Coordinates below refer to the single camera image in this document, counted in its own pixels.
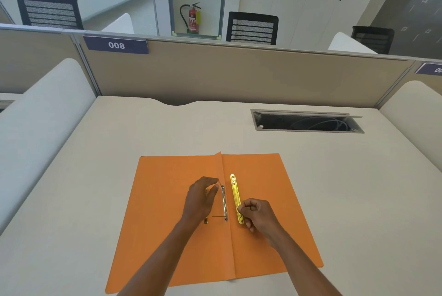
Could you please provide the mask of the person's right hand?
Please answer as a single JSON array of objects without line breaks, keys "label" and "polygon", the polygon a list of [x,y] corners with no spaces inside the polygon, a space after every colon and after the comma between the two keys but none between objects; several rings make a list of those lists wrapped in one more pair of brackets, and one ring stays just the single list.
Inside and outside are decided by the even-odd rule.
[{"label": "person's right hand", "polygon": [[254,211],[241,211],[247,228],[259,231],[273,245],[277,236],[283,230],[270,203],[267,200],[249,198],[243,202],[252,202]]}]

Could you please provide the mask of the person's left hand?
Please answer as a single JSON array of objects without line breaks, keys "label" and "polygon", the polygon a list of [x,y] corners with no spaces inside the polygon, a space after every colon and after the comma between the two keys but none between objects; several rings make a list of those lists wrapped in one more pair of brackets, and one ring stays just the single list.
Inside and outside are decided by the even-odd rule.
[{"label": "person's left hand", "polygon": [[181,217],[186,226],[195,229],[209,216],[214,199],[206,197],[206,188],[218,182],[218,178],[203,176],[189,187]]}]

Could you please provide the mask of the silver metal fastener prong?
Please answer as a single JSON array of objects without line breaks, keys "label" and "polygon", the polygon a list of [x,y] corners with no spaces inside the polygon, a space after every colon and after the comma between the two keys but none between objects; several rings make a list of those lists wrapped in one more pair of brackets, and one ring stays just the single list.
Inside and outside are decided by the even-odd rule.
[{"label": "silver metal fastener prong", "polygon": [[213,201],[210,217],[228,221],[227,201],[224,185],[218,185],[218,191]]}]

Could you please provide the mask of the yellow metal fastener bar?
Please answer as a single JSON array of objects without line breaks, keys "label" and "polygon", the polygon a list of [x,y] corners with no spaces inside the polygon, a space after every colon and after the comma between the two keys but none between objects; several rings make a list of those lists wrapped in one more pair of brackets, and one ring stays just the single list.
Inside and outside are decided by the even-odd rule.
[{"label": "yellow metal fastener bar", "polygon": [[234,203],[235,203],[235,210],[236,210],[237,219],[238,219],[239,224],[243,225],[244,224],[244,217],[239,211],[239,206],[241,205],[241,199],[240,199],[236,176],[234,174],[231,174],[229,178],[231,181],[231,186],[232,186],[232,191],[233,191],[233,198],[234,198]]}]

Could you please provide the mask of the person's left forearm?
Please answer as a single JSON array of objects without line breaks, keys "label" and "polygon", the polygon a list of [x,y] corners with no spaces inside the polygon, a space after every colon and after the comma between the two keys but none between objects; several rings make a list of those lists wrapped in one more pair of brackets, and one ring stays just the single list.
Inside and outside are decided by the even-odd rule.
[{"label": "person's left forearm", "polygon": [[164,296],[182,253],[202,220],[182,217],[117,296]]}]

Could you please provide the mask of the person's right forearm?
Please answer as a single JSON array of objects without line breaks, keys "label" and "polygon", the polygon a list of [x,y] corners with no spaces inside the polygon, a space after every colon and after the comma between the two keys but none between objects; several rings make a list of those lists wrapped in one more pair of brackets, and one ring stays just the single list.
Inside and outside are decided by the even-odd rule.
[{"label": "person's right forearm", "polygon": [[343,296],[281,227],[266,238],[280,255],[298,296]]}]

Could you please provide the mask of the orange paper file folder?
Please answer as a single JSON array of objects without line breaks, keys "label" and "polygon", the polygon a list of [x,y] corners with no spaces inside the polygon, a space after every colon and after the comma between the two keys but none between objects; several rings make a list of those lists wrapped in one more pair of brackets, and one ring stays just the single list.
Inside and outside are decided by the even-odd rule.
[{"label": "orange paper file folder", "polygon": [[105,289],[118,293],[180,219],[189,186],[201,176],[221,189],[208,223],[191,236],[170,286],[228,281],[286,272],[279,254],[259,233],[239,224],[230,176],[246,198],[266,199],[280,224],[317,267],[323,267],[294,188],[278,153],[140,157]]}]

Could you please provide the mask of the beige desk partition panel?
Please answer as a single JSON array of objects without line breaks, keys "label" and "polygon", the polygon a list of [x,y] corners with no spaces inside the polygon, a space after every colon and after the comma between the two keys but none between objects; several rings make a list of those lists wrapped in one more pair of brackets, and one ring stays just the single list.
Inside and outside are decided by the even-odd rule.
[{"label": "beige desk partition panel", "polygon": [[80,40],[83,30],[0,23],[0,93],[25,93],[64,59],[76,60],[101,95]]},{"label": "beige desk partition panel", "polygon": [[[146,40],[149,54],[89,50],[85,35]],[[170,105],[225,101],[374,108],[415,60],[93,32],[76,37],[101,95]]]},{"label": "beige desk partition panel", "polygon": [[419,81],[442,95],[442,72],[426,73],[428,68],[423,68],[425,73],[419,72],[424,64],[433,64],[436,69],[442,69],[442,60],[415,59],[412,65],[400,75],[392,86],[377,101],[374,108],[380,109],[404,84],[410,81]]}]

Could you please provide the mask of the black mesh office chair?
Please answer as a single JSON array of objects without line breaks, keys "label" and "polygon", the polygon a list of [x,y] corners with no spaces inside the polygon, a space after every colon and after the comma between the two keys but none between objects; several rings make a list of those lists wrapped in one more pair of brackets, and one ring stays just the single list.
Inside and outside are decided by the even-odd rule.
[{"label": "black mesh office chair", "polygon": [[274,15],[229,12],[226,41],[275,46],[278,27],[279,18]]},{"label": "black mesh office chair", "polygon": [[78,0],[17,0],[23,25],[84,30]]},{"label": "black mesh office chair", "polygon": [[388,55],[395,31],[390,28],[353,26],[351,38],[378,54]]}]

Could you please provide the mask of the red fire extinguisher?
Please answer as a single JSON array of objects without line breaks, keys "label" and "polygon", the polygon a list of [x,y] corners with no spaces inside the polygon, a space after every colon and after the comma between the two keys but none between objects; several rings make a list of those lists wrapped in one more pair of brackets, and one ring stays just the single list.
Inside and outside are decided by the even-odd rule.
[{"label": "red fire extinguisher", "polygon": [[[194,4],[183,4],[180,6],[180,16],[184,21],[186,32],[188,34],[199,34],[199,26],[201,24],[201,7],[199,4],[200,2],[196,2]],[[184,17],[182,12],[184,8],[189,8],[187,19]]]}]

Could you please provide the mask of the dark blue desk sign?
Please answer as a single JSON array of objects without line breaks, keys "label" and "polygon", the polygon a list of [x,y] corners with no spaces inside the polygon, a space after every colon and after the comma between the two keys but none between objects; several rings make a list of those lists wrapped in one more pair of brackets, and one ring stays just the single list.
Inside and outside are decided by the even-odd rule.
[{"label": "dark blue desk sign", "polygon": [[146,40],[83,36],[89,50],[112,53],[149,54]]},{"label": "dark blue desk sign", "polygon": [[432,76],[442,76],[442,64],[439,63],[423,63],[416,71],[415,74],[424,74]]}]

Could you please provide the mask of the white rounded side divider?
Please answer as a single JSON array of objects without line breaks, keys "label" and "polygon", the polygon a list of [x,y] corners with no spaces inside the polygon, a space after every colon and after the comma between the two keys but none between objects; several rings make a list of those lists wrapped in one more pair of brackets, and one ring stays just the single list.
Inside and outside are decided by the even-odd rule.
[{"label": "white rounded side divider", "polygon": [[367,53],[367,54],[377,54],[375,51],[364,46],[362,43],[356,41],[350,36],[343,32],[338,32],[334,35],[328,50],[331,51],[341,51],[350,53]]},{"label": "white rounded side divider", "polygon": [[442,172],[442,95],[409,81],[379,111]]},{"label": "white rounded side divider", "polygon": [[134,35],[134,27],[130,14],[125,13],[102,29],[102,32]]},{"label": "white rounded side divider", "polygon": [[0,113],[0,236],[95,100],[68,58]]}]

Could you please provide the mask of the grey locker cabinet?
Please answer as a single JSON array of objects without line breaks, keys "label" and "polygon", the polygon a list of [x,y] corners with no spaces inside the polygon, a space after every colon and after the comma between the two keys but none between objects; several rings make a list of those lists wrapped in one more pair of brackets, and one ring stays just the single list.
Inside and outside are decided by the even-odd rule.
[{"label": "grey locker cabinet", "polygon": [[442,0],[386,0],[371,25],[394,30],[390,55],[442,60]]}]

